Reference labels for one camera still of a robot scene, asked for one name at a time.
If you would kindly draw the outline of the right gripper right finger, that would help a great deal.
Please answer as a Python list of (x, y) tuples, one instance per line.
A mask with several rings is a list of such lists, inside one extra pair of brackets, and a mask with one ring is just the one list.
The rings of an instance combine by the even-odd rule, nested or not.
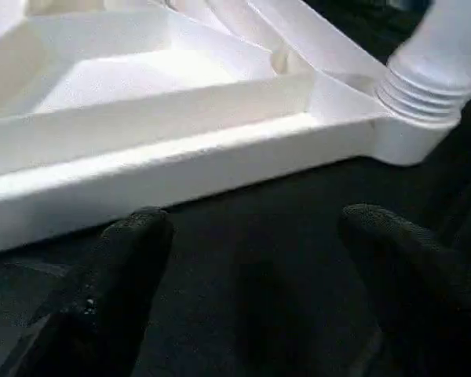
[(471, 376), (471, 252), (384, 207), (344, 207), (338, 233), (405, 376)]

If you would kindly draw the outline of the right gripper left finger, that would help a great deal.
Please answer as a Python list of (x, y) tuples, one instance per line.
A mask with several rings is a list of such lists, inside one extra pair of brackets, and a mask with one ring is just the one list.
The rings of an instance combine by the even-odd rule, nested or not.
[(108, 226), (34, 311), (9, 376), (129, 376), (166, 271), (173, 224), (145, 207)]

